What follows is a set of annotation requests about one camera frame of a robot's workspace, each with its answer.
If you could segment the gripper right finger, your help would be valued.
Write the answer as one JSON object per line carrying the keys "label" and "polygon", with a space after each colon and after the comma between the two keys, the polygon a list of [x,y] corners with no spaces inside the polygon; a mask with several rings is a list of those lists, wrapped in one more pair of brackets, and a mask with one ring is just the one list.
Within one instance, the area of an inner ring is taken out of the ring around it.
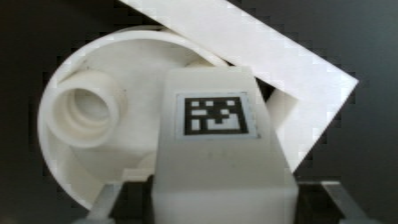
{"label": "gripper right finger", "polygon": [[324,181],[322,187],[343,213],[338,224],[380,224],[380,221],[366,215],[341,183],[338,181]]}

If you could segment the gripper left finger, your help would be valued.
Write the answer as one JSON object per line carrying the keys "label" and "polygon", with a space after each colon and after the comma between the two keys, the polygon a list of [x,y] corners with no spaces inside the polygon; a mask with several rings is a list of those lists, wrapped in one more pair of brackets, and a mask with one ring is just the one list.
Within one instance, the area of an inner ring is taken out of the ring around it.
{"label": "gripper left finger", "polygon": [[121,183],[110,183],[103,186],[87,216],[77,219],[71,224],[116,224],[116,219],[110,217],[110,214],[121,189]]}

